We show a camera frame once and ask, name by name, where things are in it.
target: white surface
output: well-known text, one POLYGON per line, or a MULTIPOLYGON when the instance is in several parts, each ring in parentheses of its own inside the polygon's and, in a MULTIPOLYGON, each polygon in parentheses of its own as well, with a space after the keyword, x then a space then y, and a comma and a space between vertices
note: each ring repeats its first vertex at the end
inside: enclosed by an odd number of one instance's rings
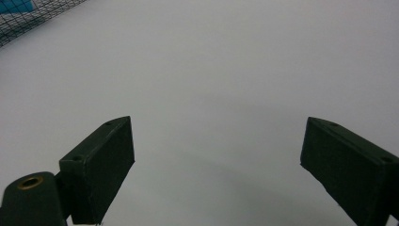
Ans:
POLYGON ((399 154, 398 9, 87 1, 0 49, 0 188, 131 115, 105 226, 354 225, 299 166, 306 119, 399 154))

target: blue object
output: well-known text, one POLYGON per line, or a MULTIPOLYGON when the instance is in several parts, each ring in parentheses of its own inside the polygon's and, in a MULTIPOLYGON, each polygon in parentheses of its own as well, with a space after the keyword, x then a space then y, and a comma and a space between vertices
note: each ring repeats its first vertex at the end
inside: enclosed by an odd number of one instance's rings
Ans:
POLYGON ((0 14, 31 12, 34 9, 32 0, 0 0, 0 14))

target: mesh basket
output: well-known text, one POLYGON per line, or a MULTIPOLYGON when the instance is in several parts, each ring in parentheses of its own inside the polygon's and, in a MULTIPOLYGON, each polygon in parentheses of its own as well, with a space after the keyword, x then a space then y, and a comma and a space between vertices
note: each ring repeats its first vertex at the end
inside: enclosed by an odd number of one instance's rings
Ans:
POLYGON ((0 0, 0 47, 86 0, 0 0))

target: round joint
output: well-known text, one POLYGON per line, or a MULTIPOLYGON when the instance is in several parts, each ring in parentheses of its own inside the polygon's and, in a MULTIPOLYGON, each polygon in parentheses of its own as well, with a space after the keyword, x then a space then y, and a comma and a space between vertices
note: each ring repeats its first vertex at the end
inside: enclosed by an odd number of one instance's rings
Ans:
POLYGON ((33 176, 21 181, 17 187, 18 189, 21 190, 28 190, 30 188, 40 185, 42 182, 43 182, 42 176, 33 176))

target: black plastic part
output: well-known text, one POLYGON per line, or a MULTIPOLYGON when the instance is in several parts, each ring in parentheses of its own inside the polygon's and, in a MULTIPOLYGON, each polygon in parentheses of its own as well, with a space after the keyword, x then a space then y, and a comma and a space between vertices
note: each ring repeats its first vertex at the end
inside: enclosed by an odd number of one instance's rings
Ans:
POLYGON ((399 158, 339 124, 308 119, 301 165, 356 224, 385 225, 395 215, 399 158))
POLYGON ((102 222, 134 162, 130 117, 103 124, 59 161, 74 224, 102 222))
POLYGON ((51 172, 27 175, 11 183, 4 193, 1 226, 66 226, 51 172))

